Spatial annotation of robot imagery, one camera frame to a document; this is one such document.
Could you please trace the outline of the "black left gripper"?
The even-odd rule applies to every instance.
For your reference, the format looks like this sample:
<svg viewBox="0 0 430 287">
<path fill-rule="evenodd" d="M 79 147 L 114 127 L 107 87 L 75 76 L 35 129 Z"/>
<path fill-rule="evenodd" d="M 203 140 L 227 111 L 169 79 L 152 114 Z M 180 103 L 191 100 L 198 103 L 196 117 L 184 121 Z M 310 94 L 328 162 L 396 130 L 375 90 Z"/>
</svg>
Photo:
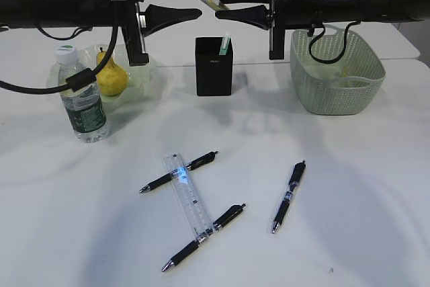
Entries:
<svg viewBox="0 0 430 287">
<path fill-rule="evenodd" d="M 114 18 L 118 19 L 131 67 L 149 63 L 144 37 L 175 24 L 198 19 L 202 15 L 202 11 L 195 8 L 178 9 L 149 5 L 143 12 L 145 27 L 142 28 L 141 34 L 138 1 L 81 0 L 80 4 L 80 10 L 90 19 L 93 26 L 109 26 Z"/>
</svg>

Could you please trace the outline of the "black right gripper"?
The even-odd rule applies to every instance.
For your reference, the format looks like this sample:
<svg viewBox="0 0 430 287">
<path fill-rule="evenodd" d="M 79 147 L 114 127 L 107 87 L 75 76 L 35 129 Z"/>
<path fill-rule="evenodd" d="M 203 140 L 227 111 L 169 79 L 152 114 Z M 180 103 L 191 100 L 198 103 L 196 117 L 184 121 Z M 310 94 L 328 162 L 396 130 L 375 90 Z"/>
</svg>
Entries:
<svg viewBox="0 0 430 287">
<path fill-rule="evenodd" d="M 306 0 L 220 0 L 224 4 L 269 3 L 243 9 L 216 11 L 215 17 L 241 22 L 269 30 L 269 58 L 283 60 L 285 57 L 285 36 L 287 30 L 303 29 L 313 35 L 322 26 L 318 12 L 308 9 Z"/>
</svg>

